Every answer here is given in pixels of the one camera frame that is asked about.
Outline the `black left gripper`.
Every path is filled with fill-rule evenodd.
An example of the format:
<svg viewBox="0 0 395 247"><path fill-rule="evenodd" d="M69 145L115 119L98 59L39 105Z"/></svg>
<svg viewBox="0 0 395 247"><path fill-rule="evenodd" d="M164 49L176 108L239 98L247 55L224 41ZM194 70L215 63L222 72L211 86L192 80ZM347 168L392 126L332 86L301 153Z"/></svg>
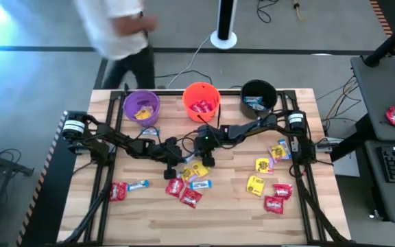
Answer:
<svg viewBox="0 0 395 247"><path fill-rule="evenodd" d="M178 163L184 163L186 160L182 156L181 148L176 145L177 142L176 137L169 137L165 139L164 143L154 146L154 160L167 165L163 174L165 180L174 179L177 173L172 167L175 167Z"/></svg>

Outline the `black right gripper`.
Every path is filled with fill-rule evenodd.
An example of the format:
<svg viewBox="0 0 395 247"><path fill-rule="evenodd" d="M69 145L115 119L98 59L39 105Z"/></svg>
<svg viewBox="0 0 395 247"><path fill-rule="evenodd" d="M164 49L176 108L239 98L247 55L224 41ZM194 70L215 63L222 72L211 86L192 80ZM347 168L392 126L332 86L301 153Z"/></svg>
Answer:
<svg viewBox="0 0 395 247"><path fill-rule="evenodd" d="M202 164L205 167L214 167L215 159L211 153L212 150L220 148L222 144L223 132L212 126L203 125L197 129L197 136L194 138L194 148L196 154L204 154Z"/></svg>

